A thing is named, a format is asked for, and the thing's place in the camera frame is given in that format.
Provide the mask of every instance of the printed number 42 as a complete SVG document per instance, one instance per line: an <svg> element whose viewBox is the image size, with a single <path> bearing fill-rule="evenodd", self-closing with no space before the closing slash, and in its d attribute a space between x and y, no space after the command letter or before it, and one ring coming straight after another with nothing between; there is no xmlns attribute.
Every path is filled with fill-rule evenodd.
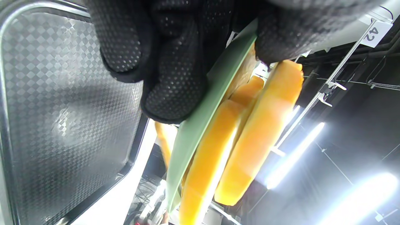
<svg viewBox="0 0 400 225"><path fill-rule="evenodd" d="M365 36L365 38L366 38L368 41L372 41L372 40L375 39L375 36L374 36L374 35L371 35L371 37L370 37L370 34L379 34L378 29L377 29L376 27L374 27L374 28L372 28L372 30L369 31L369 34L367 34L367 35Z"/></svg>

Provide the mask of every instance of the gloved hand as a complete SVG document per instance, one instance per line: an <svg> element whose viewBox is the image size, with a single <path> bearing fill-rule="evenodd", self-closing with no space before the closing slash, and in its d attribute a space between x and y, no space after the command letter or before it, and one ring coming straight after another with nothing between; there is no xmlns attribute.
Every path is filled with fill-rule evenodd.
<svg viewBox="0 0 400 225"><path fill-rule="evenodd" d="M296 57L382 0L84 0L103 62L121 82L144 82L141 108L185 120L207 91L206 73L236 24L258 17L256 55Z"/></svg>

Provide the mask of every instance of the white label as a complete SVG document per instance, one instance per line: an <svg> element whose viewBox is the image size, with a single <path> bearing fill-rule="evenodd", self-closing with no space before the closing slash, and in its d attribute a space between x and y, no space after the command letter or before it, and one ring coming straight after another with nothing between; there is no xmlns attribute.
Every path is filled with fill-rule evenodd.
<svg viewBox="0 0 400 225"><path fill-rule="evenodd" d="M376 21L371 29L367 32L362 39L361 44L375 48L380 40L386 35L393 24Z"/></svg>
<svg viewBox="0 0 400 225"><path fill-rule="evenodd" d="M311 50L308 50L306 53L301 54L304 57L307 57L310 54Z"/></svg>

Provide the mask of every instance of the metal tray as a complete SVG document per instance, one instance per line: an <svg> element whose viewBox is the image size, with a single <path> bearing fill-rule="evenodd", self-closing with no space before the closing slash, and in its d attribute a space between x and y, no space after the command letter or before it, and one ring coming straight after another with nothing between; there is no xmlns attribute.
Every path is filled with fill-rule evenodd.
<svg viewBox="0 0 400 225"><path fill-rule="evenodd" d="M0 220L70 223L131 169L142 84L109 75L82 6L15 1L0 24Z"/></svg>

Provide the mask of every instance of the ceiling light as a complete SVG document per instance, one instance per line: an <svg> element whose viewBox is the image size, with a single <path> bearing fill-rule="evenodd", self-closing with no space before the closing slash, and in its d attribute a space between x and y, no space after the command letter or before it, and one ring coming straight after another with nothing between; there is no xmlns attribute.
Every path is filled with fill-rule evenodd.
<svg viewBox="0 0 400 225"><path fill-rule="evenodd" d="M300 106L296 106L293 111L289 114L289 116L286 118L285 121L285 127L292 121L292 119L294 118L294 116L296 116L296 114L299 112L300 110Z"/></svg>
<svg viewBox="0 0 400 225"><path fill-rule="evenodd" d="M374 176L349 194L319 225L358 224L387 201L397 189L397 185L397 178L390 173Z"/></svg>
<svg viewBox="0 0 400 225"><path fill-rule="evenodd" d="M289 173L293 165L300 159L301 155L306 151L308 146L321 132L324 127L324 123L320 123L316 126L311 133L304 139L299 146L293 151L293 153L285 159L285 161L271 173L271 175L267 178L267 188L273 189L278 186L278 184L282 181L282 179Z"/></svg>

